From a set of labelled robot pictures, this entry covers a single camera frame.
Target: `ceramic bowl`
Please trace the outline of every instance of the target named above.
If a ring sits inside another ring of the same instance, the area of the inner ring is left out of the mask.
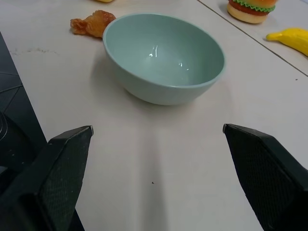
[[[202,29],[159,14],[132,14],[108,25],[103,43],[119,83],[150,103],[187,103],[224,69],[224,54]]]

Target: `table surface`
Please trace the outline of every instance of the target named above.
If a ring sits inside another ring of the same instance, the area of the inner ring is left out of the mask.
[[[308,78],[196,0],[0,0],[0,30],[47,139],[93,125],[77,211],[87,231],[262,231],[222,133],[275,136],[308,167]],[[193,103],[158,106],[114,82],[100,40],[72,18],[97,9],[174,15],[226,54],[222,78]]]
[[[279,42],[268,42],[265,37],[269,33],[282,31],[290,27],[301,27],[308,30],[308,1],[303,0],[279,0],[276,9],[271,12],[267,20],[259,25],[243,23],[227,12],[228,0],[199,0],[212,9],[232,25],[241,29],[244,33],[255,39],[293,65],[308,77],[308,57],[302,53],[282,45]]]

